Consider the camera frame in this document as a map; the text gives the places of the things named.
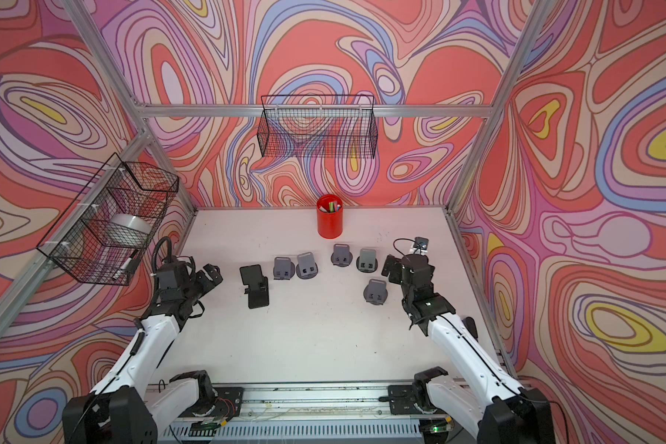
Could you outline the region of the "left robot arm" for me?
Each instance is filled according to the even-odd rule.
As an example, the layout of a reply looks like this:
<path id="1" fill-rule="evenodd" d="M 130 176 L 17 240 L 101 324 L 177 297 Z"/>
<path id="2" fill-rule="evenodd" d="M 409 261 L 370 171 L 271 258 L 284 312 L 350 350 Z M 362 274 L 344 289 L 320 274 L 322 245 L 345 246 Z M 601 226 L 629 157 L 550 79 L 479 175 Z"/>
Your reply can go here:
<path id="1" fill-rule="evenodd" d="M 154 255 L 154 293 L 144 313 L 135 318 L 136 333 L 116 364 L 90 392 L 71 399 L 62 413 L 68 443 L 155 443 L 160 432 L 187 410 L 212 414 L 218 396 L 205 370 L 172 377 L 159 394 L 146 396 L 155 370 L 164 362 L 186 323 L 197 318 L 201 299 L 222 283 L 217 266 L 196 267 L 180 259 L 172 241 L 161 238 Z"/>

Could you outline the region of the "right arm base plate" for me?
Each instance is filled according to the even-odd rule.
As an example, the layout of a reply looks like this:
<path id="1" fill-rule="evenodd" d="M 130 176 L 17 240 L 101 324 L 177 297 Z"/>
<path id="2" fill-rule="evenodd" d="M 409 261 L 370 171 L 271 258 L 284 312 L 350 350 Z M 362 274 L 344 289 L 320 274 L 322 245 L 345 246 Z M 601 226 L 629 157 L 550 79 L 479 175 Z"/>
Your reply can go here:
<path id="1" fill-rule="evenodd" d="M 441 409 L 435 407 L 427 394 L 427 386 L 418 381 L 411 384 L 390 385 L 388 394 L 381 397 L 383 403 L 388 403 L 390 413 L 394 416 L 412 416 L 423 414 L 423 416 L 440 416 L 445 414 Z"/>

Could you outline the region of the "dark grey phone stand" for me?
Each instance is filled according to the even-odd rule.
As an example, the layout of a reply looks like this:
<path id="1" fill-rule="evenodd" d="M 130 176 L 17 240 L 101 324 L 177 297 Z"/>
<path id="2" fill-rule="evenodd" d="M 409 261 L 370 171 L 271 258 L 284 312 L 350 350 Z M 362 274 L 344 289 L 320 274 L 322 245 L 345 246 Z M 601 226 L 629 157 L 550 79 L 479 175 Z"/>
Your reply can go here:
<path id="1" fill-rule="evenodd" d="M 360 255 L 356 260 L 356 267 L 360 272 L 370 274 L 377 271 L 379 262 L 377 262 L 377 251 L 370 248 L 362 248 Z"/>

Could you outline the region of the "black rectangular phone holder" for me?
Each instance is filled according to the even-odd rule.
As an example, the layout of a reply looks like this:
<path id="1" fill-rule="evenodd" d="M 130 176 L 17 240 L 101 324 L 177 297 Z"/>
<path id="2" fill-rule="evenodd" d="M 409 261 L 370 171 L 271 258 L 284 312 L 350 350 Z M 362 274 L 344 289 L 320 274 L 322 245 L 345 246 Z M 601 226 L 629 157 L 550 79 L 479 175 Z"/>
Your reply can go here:
<path id="1" fill-rule="evenodd" d="M 260 265 L 242 266 L 240 278 L 248 298 L 248 308 L 257 309 L 269 305 L 268 277 Z"/>

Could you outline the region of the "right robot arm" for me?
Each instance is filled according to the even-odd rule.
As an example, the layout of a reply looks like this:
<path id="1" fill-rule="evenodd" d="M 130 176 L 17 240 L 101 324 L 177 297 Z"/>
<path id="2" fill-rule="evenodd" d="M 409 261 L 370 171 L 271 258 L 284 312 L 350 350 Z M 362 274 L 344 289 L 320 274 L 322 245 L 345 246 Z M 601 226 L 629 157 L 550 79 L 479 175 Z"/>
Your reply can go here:
<path id="1" fill-rule="evenodd" d="M 449 358 L 468 388 L 434 367 L 414 376 L 416 402 L 422 411 L 441 410 L 477 443 L 555 443 L 551 401 L 537 388 L 526 388 L 487 353 L 435 291 L 435 268 L 425 255 L 389 255 L 382 275 L 401 286 L 401 306 L 426 338 Z"/>

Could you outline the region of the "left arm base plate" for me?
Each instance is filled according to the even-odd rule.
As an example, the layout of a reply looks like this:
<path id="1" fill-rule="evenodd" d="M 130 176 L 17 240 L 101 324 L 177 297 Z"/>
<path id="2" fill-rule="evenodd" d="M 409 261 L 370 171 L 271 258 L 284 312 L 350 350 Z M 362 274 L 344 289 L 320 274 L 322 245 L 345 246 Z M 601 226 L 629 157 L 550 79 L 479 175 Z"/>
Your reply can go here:
<path id="1" fill-rule="evenodd" d="M 196 403 L 186 409 L 179 418 L 214 418 L 231 420 L 238 417 L 242 411 L 243 387 L 214 388 L 214 398 L 211 401 Z"/>

